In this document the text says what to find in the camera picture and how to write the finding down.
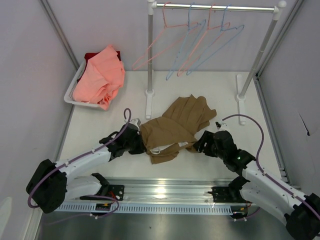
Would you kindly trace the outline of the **tan pleated skirt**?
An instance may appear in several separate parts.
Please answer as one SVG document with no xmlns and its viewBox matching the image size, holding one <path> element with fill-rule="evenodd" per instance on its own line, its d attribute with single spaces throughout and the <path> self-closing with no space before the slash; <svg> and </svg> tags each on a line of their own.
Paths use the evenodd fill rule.
<svg viewBox="0 0 320 240">
<path fill-rule="evenodd" d="M 162 116 L 140 125 L 140 134 L 153 165 L 169 162 L 180 150 L 194 152 L 196 133 L 210 125 L 217 116 L 203 96 L 178 97 Z"/>
</svg>

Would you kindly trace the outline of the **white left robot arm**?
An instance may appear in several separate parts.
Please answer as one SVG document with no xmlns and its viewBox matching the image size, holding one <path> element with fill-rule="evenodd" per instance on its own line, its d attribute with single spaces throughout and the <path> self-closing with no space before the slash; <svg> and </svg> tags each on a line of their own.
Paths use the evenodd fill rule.
<svg viewBox="0 0 320 240">
<path fill-rule="evenodd" d="M 84 172 L 109 163 L 125 152 L 139 155 L 146 152 L 140 134 L 140 121 L 135 118 L 102 138 L 96 148 L 73 159 L 52 162 L 43 160 L 26 186 L 29 207 L 40 208 L 45 214 L 56 210 L 67 200 L 115 201 L 121 194 L 112 189 L 109 181 L 100 173 L 82 177 Z"/>
</svg>

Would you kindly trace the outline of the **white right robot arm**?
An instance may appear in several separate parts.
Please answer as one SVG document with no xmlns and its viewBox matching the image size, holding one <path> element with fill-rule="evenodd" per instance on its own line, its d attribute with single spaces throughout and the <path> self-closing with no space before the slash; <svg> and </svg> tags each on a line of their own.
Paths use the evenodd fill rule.
<svg viewBox="0 0 320 240">
<path fill-rule="evenodd" d="M 226 131 L 205 131 L 193 145 L 206 156 L 219 158 L 238 174 L 230 184 L 228 196 L 234 202 L 242 199 L 265 210 L 285 225 L 295 240 L 313 240 L 320 235 L 320 198 L 307 195 L 274 177 L 258 159 L 236 146 Z"/>
</svg>

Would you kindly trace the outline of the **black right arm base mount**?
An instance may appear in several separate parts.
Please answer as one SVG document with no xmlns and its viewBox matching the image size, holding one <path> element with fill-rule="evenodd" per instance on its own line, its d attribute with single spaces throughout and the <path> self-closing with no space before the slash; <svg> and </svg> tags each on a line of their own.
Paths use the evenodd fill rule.
<svg viewBox="0 0 320 240">
<path fill-rule="evenodd" d="M 214 186 L 207 192 L 215 203 L 245 203 L 238 189 L 229 186 Z"/>
</svg>

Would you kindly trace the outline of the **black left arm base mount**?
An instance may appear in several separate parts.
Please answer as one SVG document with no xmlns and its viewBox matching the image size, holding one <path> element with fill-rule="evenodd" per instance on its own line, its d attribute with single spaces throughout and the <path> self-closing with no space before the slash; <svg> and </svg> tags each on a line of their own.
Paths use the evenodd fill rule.
<svg viewBox="0 0 320 240">
<path fill-rule="evenodd" d="M 96 180 L 100 187 L 95 194 L 87 193 L 79 198 L 81 200 L 103 200 L 103 197 L 109 197 L 122 201 L 124 199 L 125 186 L 119 184 L 110 184 L 110 182 L 104 178 L 100 173 L 92 173 L 90 175 L 93 180 Z"/>
</svg>

